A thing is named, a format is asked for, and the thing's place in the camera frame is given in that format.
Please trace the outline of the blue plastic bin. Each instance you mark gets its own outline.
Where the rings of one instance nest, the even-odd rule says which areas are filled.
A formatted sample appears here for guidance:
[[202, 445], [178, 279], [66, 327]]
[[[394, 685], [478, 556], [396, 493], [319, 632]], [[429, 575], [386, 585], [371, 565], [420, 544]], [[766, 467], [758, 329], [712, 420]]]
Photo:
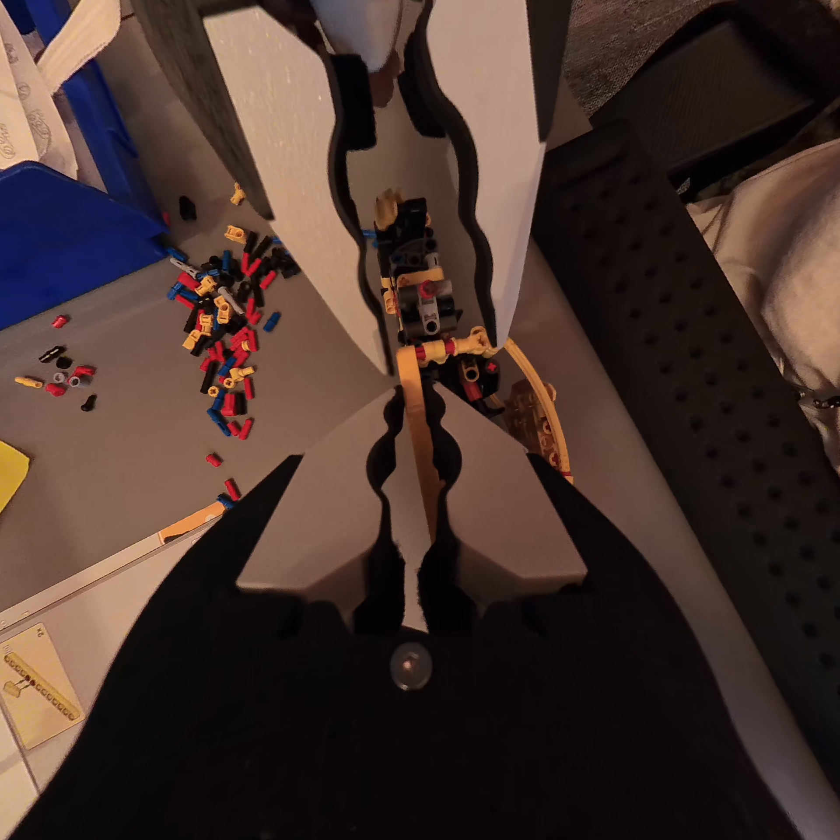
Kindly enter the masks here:
[[[39, 58], [79, 2], [7, 3]], [[165, 257], [167, 227], [96, 58], [56, 105], [78, 177], [33, 162], [1, 171], [2, 329]]]

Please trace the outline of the yellow sticky note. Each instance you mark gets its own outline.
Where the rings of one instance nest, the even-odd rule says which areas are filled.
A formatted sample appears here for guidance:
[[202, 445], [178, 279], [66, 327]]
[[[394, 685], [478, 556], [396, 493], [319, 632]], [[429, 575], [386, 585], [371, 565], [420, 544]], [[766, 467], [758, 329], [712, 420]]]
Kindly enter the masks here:
[[28, 475], [30, 459], [11, 445], [1, 442], [0, 511], [4, 511]]

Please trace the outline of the grey desk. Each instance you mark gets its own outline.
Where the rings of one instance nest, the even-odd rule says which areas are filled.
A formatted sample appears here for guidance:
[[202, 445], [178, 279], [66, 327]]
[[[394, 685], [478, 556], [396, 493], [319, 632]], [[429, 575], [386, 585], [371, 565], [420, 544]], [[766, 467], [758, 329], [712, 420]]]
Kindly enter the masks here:
[[[190, 514], [161, 485], [155, 371], [175, 270], [168, 262], [2, 331], [2, 440], [31, 459], [2, 514], [2, 611]], [[360, 353], [305, 277], [281, 282], [271, 336], [267, 431], [247, 488], [317, 442], [390, 384]], [[806, 747], [676, 499], [534, 243], [512, 335], [558, 389], [575, 485], [654, 566], [710, 660], [738, 732], [771, 790], [810, 838], [837, 832], [838, 802]], [[21, 389], [15, 371], [62, 341], [98, 366], [92, 387], [55, 399]]]

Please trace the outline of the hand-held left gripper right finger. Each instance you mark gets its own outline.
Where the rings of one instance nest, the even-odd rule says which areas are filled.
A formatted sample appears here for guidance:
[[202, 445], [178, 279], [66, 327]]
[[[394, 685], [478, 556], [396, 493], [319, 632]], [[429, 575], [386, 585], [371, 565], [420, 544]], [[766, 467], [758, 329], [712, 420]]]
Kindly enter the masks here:
[[417, 574], [431, 634], [467, 634], [487, 608], [586, 576], [525, 447], [441, 385], [423, 385], [417, 474], [431, 544]]

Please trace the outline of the yellow brick car model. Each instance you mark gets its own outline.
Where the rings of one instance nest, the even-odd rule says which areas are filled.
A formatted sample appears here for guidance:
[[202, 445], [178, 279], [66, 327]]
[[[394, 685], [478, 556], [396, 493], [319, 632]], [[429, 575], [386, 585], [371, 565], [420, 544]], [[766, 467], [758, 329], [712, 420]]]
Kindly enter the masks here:
[[557, 412], [557, 392], [544, 381], [517, 343], [504, 351], [524, 379], [505, 401], [498, 396], [499, 353], [487, 329], [475, 326], [457, 335], [463, 311], [453, 283], [438, 259], [438, 244], [426, 199], [406, 199], [388, 188], [375, 199], [374, 228], [366, 233], [376, 248], [382, 300], [397, 322], [396, 370], [431, 539], [437, 531], [438, 498], [444, 485], [434, 466], [433, 434], [426, 393], [439, 383], [486, 419], [501, 417], [507, 431], [527, 451], [539, 455], [574, 483], [571, 460]]

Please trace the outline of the small group of brick pins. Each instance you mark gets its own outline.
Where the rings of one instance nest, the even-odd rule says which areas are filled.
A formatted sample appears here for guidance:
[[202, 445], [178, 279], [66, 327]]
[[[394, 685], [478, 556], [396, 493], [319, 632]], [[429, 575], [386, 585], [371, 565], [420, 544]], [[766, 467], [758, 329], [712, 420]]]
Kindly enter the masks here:
[[98, 375], [98, 366], [79, 360], [69, 346], [59, 341], [52, 343], [35, 356], [34, 367], [15, 371], [8, 378], [19, 389], [47, 394], [55, 399], [81, 396], [87, 392]]

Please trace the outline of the white crumpled paper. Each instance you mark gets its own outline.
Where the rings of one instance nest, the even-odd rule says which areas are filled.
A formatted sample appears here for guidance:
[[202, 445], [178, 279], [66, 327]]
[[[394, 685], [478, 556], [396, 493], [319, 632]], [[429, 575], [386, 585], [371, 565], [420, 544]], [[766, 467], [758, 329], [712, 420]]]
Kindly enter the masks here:
[[56, 105], [64, 83], [108, 46], [122, 21], [120, 1], [81, 1], [34, 58], [2, 2], [1, 169], [40, 163], [75, 181], [78, 163]]

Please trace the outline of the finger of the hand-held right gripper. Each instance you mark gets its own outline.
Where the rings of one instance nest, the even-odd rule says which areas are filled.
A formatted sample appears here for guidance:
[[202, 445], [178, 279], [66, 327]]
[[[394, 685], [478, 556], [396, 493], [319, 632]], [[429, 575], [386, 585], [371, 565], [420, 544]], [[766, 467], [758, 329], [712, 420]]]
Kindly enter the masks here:
[[203, 25], [274, 231], [359, 350], [393, 375], [346, 156], [376, 143], [369, 76], [395, 50], [403, 6], [312, 6], [325, 25], [317, 48], [261, 3], [207, 5]]
[[406, 69], [454, 150], [476, 299], [501, 347], [518, 305], [549, 135], [549, 4], [423, 2]]

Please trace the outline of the large pile of brick pins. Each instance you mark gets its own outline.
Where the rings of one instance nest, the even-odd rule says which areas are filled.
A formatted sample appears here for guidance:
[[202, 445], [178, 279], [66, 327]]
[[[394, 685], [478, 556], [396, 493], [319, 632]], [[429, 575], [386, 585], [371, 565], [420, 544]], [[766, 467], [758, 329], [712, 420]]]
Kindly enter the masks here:
[[284, 319], [271, 302], [300, 269], [276, 235], [227, 214], [245, 204], [238, 185], [234, 196], [203, 244], [179, 239], [168, 253], [175, 275], [154, 407], [161, 485], [180, 515], [224, 511], [242, 497], [249, 463], [261, 460], [270, 398], [280, 393], [268, 381], [270, 340]]

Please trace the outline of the black office chair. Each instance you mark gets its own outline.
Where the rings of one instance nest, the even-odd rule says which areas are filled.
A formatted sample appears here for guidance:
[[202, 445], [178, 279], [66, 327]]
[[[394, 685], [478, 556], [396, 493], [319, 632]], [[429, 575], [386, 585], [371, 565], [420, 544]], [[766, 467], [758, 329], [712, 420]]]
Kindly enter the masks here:
[[785, 142], [815, 105], [805, 81], [729, 17], [640, 69], [590, 122], [628, 123], [687, 196]]

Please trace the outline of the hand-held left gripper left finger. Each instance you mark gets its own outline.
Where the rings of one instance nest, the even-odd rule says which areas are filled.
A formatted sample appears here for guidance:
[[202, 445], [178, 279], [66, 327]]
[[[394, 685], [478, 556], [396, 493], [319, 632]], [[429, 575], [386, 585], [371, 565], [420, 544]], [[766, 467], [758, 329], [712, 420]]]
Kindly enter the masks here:
[[402, 628], [405, 562], [383, 487], [404, 411], [397, 386], [310, 447], [238, 577], [240, 590], [331, 603], [358, 634]]

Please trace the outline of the open instruction booklet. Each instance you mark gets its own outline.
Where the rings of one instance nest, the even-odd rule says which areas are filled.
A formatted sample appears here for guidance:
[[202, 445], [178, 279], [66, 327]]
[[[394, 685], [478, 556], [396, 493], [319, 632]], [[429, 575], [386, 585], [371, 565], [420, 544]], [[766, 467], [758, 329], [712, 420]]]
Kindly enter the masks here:
[[[183, 554], [223, 513], [215, 502], [2, 611], [2, 649], [42, 624], [88, 714], [132, 625]], [[65, 760], [84, 721], [26, 747], [2, 705], [2, 838], [20, 822]]]

